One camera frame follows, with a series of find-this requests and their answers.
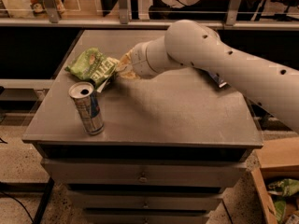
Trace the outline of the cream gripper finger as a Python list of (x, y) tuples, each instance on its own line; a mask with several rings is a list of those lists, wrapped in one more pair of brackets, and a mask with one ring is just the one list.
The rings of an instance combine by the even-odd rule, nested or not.
[(119, 77), (122, 77), (124, 79), (137, 79), (137, 75), (134, 71), (129, 71), (129, 72), (125, 72), (125, 71), (118, 71), (117, 75)]
[(128, 71), (132, 68), (132, 52), (129, 50), (127, 53), (125, 53), (119, 60), (119, 63), (117, 65), (118, 71)]

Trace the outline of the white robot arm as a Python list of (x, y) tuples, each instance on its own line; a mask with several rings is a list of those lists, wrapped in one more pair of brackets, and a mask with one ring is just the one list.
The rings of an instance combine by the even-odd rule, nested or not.
[(176, 21), (164, 36), (135, 45), (116, 71), (127, 78), (154, 78), (192, 67), (214, 74), (299, 133), (299, 71), (233, 49), (217, 32), (195, 21)]

